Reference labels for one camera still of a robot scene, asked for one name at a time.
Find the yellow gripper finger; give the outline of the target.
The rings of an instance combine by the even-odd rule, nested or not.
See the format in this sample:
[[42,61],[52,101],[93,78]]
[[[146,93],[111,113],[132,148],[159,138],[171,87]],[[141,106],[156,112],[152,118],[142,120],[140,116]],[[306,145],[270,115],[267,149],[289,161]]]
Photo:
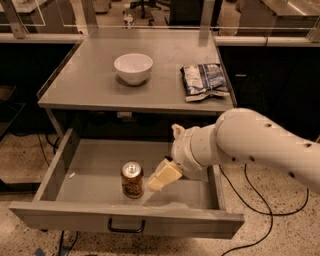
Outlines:
[[163,187],[182,177],[182,170],[167,158],[163,159],[157,166],[155,172],[147,181],[147,188],[151,191],[159,191]]
[[178,138],[185,131],[185,128],[178,125],[178,124],[173,124],[171,126],[171,128],[173,130],[173,137],[174,138]]

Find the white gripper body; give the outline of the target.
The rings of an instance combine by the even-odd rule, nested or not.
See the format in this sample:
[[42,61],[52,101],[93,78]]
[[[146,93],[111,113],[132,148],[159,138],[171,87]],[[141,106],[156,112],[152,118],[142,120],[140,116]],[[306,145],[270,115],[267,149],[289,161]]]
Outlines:
[[203,171],[208,167],[207,146],[209,135],[205,128],[194,126],[174,138],[171,157],[183,173]]

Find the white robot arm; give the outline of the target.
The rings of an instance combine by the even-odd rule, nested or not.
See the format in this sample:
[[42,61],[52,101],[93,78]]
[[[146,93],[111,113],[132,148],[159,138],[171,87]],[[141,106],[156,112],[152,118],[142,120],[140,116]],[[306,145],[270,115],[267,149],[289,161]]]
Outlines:
[[234,108],[211,125],[174,124],[172,130],[171,158],[162,160],[147,181],[151,191],[213,165],[255,163],[290,173],[320,192],[320,144],[290,133],[256,111]]

